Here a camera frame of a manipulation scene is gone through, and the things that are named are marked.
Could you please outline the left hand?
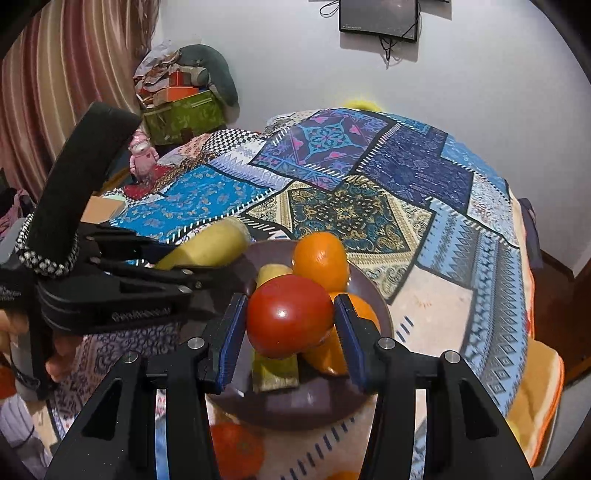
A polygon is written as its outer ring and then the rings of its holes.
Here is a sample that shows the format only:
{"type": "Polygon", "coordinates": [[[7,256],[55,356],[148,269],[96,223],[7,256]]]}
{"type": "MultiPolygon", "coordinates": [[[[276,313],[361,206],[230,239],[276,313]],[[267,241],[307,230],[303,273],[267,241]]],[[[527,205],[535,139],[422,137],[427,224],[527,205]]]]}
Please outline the left hand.
{"type": "MultiPolygon", "coordinates": [[[[27,316],[17,310],[0,311],[1,353],[6,359],[10,357],[10,347],[19,335],[28,333],[29,321],[27,316]]],[[[52,357],[45,362],[45,368],[53,381],[59,383],[66,378],[73,369],[73,362],[82,338],[53,332],[54,351],[52,357]]]]}

